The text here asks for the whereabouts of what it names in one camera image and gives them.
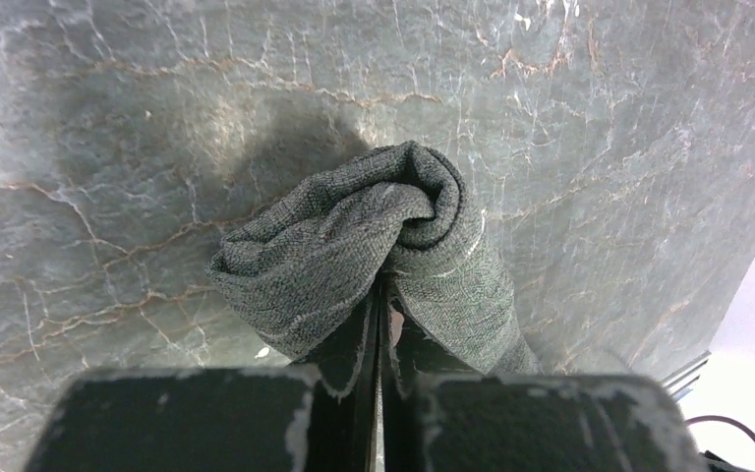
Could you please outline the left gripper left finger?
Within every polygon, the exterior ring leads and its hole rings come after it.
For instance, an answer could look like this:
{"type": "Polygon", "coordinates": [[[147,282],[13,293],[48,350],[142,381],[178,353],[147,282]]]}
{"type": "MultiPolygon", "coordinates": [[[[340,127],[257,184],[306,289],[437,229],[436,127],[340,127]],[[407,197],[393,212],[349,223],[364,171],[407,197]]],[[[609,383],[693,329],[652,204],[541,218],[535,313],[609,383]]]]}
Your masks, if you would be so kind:
{"type": "Polygon", "coordinates": [[[371,289],[282,367],[97,369],[65,390],[29,471],[371,471],[379,327],[371,289]]]}

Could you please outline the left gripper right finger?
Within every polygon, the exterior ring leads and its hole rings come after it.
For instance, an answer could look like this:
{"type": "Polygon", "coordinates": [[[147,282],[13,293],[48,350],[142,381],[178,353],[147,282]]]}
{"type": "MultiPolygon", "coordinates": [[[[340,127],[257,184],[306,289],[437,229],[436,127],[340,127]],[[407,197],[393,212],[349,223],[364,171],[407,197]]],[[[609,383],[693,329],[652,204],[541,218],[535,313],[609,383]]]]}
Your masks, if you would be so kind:
{"type": "Polygon", "coordinates": [[[388,471],[703,471],[676,403],[639,376],[542,374],[501,303],[431,317],[380,298],[388,471]]]}

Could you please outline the grey cloth napkin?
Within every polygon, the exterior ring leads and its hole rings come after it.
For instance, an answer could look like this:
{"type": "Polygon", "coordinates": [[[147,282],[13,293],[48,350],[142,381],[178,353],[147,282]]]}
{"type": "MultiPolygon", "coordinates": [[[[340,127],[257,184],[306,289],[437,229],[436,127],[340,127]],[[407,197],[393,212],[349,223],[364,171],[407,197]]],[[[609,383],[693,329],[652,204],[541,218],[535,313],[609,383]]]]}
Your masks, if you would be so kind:
{"type": "Polygon", "coordinates": [[[442,153],[379,147],[224,236],[209,282],[269,346],[307,355],[386,276],[404,316],[483,373],[537,374],[488,218],[442,153]]]}

